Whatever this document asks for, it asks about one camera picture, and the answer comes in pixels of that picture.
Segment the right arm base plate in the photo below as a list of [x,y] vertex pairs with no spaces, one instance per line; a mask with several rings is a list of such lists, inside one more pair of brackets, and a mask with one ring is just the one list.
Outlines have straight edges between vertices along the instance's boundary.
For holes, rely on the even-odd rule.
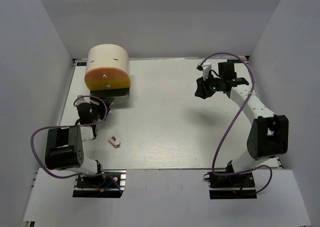
[[214,175],[207,172],[203,179],[208,181],[211,200],[256,199],[256,186],[252,173],[232,176]]

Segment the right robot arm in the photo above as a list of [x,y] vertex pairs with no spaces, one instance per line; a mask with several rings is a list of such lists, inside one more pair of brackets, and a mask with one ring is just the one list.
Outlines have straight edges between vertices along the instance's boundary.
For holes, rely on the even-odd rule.
[[277,115],[257,97],[254,82],[238,77],[232,62],[218,63],[218,72],[207,61],[197,69],[202,77],[196,80],[195,96],[207,99],[222,92],[239,106],[236,114],[244,113],[251,124],[246,141],[246,150],[231,160],[225,172],[226,182],[236,187],[244,180],[244,174],[260,168],[260,164],[288,151],[289,120],[285,115]]

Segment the cream cylindrical desk organizer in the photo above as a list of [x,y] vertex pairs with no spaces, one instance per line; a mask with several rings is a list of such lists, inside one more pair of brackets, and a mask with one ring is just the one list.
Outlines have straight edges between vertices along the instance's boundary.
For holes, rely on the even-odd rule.
[[84,82],[92,96],[114,98],[114,105],[128,101],[131,77],[127,51],[115,44],[92,47],[87,56]]

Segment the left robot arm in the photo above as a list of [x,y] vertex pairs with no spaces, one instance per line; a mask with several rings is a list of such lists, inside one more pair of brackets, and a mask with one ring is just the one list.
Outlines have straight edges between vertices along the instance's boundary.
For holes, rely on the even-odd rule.
[[72,171],[88,175],[88,180],[99,187],[106,174],[99,161],[85,157],[83,142],[98,137],[97,125],[103,123],[110,111],[113,98],[79,95],[73,105],[78,113],[74,125],[48,130],[45,150],[45,167],[49,170]]

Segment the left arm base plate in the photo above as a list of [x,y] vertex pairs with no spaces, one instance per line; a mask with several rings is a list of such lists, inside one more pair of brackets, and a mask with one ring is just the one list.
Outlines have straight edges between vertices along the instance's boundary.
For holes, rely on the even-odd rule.
[[108,176],[76,177],[73,198],[119,199],[126,185],[126,170],[104,170]]

